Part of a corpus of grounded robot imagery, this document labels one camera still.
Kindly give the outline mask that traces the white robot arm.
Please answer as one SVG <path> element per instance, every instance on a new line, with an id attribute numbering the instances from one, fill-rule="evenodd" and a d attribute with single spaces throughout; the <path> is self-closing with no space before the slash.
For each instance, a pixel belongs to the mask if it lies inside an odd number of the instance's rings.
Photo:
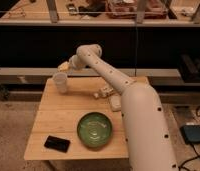
<path id="1" fill-rule="evenodd" d="M 82 45 L 59 71 L 91 67 L 121 95 L 121 113 L 131 171 L 179 171 L 161 100 L 148 83 L 137 82 L 101 59 L 97 44 Z"/>

